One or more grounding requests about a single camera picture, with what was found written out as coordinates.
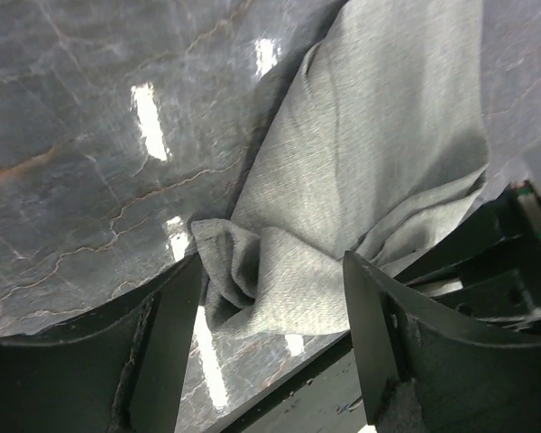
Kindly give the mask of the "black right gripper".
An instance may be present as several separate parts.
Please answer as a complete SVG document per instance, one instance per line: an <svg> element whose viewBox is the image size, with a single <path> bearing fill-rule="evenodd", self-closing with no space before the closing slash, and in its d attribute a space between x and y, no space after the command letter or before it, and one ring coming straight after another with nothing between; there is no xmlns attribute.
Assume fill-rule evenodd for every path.
<svg viewBox="0 0 541 433"><path fill-rule="evenodd" d="M541 336L541 195L535 185L509 184L396 279L470 318Z"/></svg>

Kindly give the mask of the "grey-green cloth napkin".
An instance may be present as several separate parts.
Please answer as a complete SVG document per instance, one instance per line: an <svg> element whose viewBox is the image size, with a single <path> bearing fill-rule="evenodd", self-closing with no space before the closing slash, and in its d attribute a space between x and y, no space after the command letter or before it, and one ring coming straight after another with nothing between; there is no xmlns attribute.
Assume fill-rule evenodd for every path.
<svg viewBox="0 0 541 433"><path fill-rule="evenodd" d="M229 219L191 232L212 332L348 329L343 258L397 274L481 191L479 1L351 1L303 59Z"/></svg>

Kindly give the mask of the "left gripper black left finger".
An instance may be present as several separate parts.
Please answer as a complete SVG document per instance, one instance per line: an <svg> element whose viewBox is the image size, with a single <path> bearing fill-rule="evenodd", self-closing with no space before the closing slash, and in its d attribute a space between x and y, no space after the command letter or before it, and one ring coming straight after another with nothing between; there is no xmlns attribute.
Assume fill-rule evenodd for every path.
<svg viewBox="0 0 541 433"><path fill-rule="evenodd" d="M0 338L0 432L171 432L202 289L189 256L33 336Z"/></svg>

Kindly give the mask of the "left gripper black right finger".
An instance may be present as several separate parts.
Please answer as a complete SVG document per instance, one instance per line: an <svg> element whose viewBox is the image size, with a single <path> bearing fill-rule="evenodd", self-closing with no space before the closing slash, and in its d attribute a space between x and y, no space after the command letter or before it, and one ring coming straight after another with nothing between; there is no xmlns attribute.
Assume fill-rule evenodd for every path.
<svg viewBox="0 0 541 433"><path fill-rule="evenodd" d="M344 294L367 422L541 432L541 336L496 327L346 253Z"/></svg>

